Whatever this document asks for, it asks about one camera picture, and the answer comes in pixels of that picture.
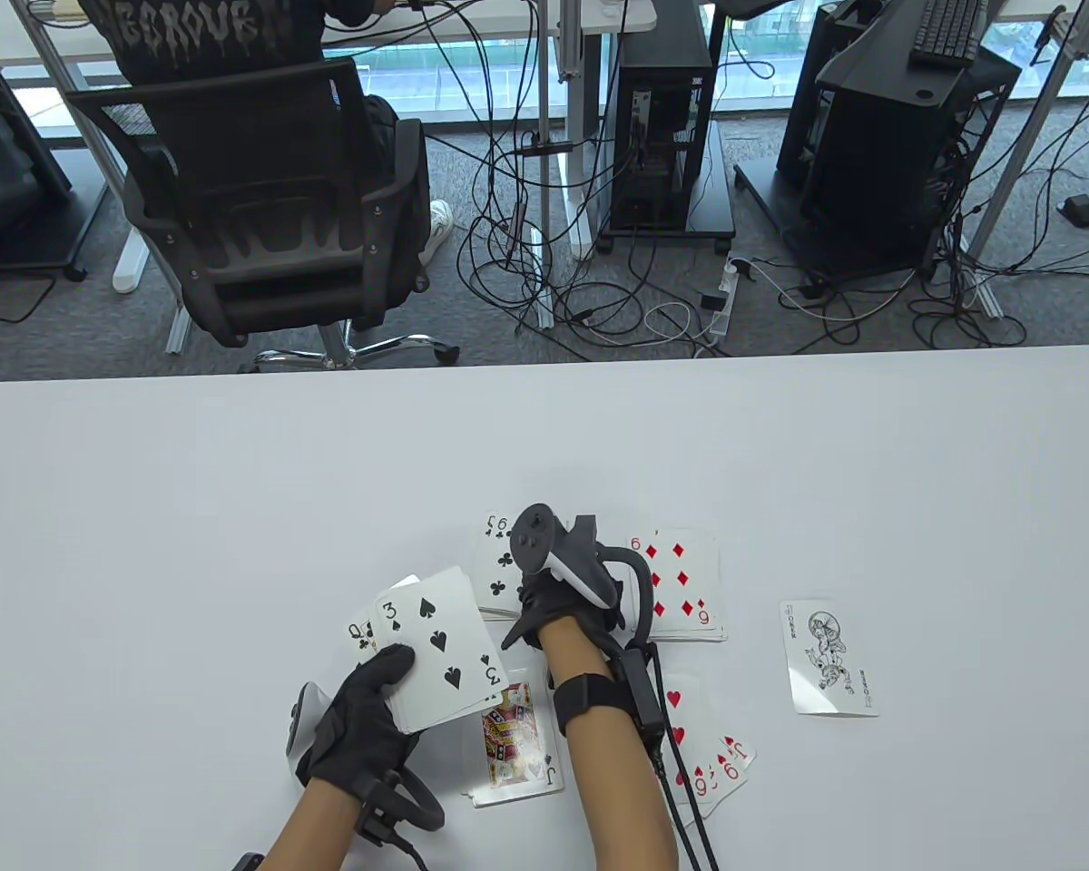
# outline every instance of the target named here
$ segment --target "white cable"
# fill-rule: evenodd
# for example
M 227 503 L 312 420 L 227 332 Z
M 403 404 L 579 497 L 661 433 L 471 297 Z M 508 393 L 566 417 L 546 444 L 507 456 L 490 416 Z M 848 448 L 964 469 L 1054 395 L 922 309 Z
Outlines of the white cable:
M 797 308 L 798 311 L 802 311 L 803 315 L 809 315 L 810 317 L 813 317 L 813 319 L 828 320 L 828 322 L 836 324 L 855 324 L 858 323 L 859 320 L 864 320 L 865 317 L 871 317 L 872 315 L 876 315 L 877 311 L 881 311 L 882 308 L 888 308 L 894 302 L 894 299 L 896 299 L 896 296 L 904 293 L 906 287 L 911 282 L 911 279 L 915 278 L 915 269 L 911 269 L 911 272 L 908 273 L 908 277 L 904 280 L 904 283 L 902 283 L 902 285 L 898 285 L 895 293 L 885 298 L 884 302 L 882 302 L 879 306 L 873 307 L 871 311 L 867 311 L 864 315 L 856 315 L 855 317 L 828 317 L 827 315 L 817 315 L 815 314 L 815 311 L 811 311 L 810 308 L 803 307 L 797 302 L 794 302 L 794 297 L 791 296 L 787 293 L 787 291 L 782 290 L 782 287 L 778 285 L 778 282 L 774 281 L 774 279 L 772 279 L 769 274 L 767 274 L 766 270 L 761 269 L 761 267 L 758 263 L 751 262 L 750 269 L 758 270 L 759 274 L 764 279 L 767 279 L 774 286 L 774 290 L 776 290 L 778 293 L 780 293 L 780 296 L 786 299 L 786 302 L 791 303 L 795 308 Z

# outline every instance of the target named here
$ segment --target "office chair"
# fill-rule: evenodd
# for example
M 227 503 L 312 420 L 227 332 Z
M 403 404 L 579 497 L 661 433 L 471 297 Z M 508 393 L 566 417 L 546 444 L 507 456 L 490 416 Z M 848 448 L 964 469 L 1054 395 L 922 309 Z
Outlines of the office chair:
M 125 216 L 201 329 L 243 347 L 318 327 L 325 353 L 267 351 L 242 370 L 350 368 L 412 346 L 456 363 L 461 348 L 429 335 L 351 343 L 428 289 L 431 233 L 423 125 L 396 123 L 384 165 L 352 58 L 66 97 L 124 158 Z

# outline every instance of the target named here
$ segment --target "card face illustration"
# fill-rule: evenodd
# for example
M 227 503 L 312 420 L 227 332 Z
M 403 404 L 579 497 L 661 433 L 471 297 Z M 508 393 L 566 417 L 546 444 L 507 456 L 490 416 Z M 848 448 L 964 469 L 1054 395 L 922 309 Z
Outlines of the card face illustration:
M 851 609 L 831 599 L 794 599 L 781 602 L 780 618 L 795 711 L 880 714 L 867 642 Z

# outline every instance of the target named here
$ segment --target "hand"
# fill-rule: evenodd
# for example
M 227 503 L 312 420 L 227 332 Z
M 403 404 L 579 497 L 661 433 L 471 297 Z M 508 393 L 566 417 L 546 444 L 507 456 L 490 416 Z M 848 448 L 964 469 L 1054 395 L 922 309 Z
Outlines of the hand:
M 617 584 L 620 600 L 621 585 Z M 615 609 L 599 609 L 591 604 L 573 586 L 564 580 L 556 580 L 550 572 L 537 575 L 525 575 L 524 585 L 519 588 L 519 621 L 513 625 L 500 650 L 506 651 L 517 639 L 523 638 L 530 647 L 541 649 L 540 630 L 560 618 L 573 617 L 585 631 L 586 638 L 595 639 L 598 635 L 608 635 L 617 626 L 624 626 L 620 606 Z
M 352 796 L 363 773 L 379 780 L 395 771 L 416 749 L 417 735 L 403 735 L 383 702 L 381 689 L 399 684 L 416 663 L 416 652 L 392 645 L 351 672 L 315 728 L 315 744 L 298 760 L 303 785 L 313 776 Z

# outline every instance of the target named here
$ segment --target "table surface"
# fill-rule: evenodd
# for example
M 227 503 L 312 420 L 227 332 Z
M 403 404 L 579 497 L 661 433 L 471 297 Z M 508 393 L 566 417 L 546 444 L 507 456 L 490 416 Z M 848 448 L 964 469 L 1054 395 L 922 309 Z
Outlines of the table surface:
M 1089 869 L 1089 347 L 1059 347 L 0 384 L 0 871 L 265 851 L 348 615 L 536 501 L 720 537 L 730 641 L 663 659 L 759 750 L 723 868 Z M 794 713 L 800 597 L 855 610 L 880 717 Z M 594 868 L 571 781 L 458 797 L 458 729 L 412 761 L 428 867 Z
M 553 22 L 552 33 L 556 33 L 556 21 L 560 11 L 560 0 L 549 3 L 549 19 Z M 607 0 L 582 0 L 580 23 L 587 34 L 619 33 L 621 29 L 621 13 L 624 3 Z M 427 16 L 433 19 L 444 12 L 443 8 L 429 8 Z M 488 40 L 514 40 L 524 38 L 531 24 L 531 12 L 524 0 L 481 0 L 465 10 L 476 30 Z M 423 24 L 420 13 L 411 9 L 394 9 L 370 28 L 356 34 L 355 45 L 378 46 L 383 42 L 399 40 L 399 36 L 389 32 L 404 28 L 408 25 Z M 628 20 L 626 32 L 652 30 L 657 25 L 657 12 L 652 0 L 628 0 Z M 438 40 L 469 41 L 472 38 L 465 22 L 457 15 L 450 15 L 432 27 Z M 48 32 L 51 40 L 62 58 L 69 61 L 112 61 L 112 50 L 109 42 L 101 38 L 93 26 L 83 28 L 59 29 Z M 338 29 L 328 28 L 323 41 L 348 40 L 350 35 Z M 406 38 L 407 42 L 432 41 L 427 29 L 419 29 Z M 0 0 L 0 66 L 17 66 L 25 63 L 39 63 L 39 56 L 21 26 L 20 19 L 9 4 L 9 0 Z

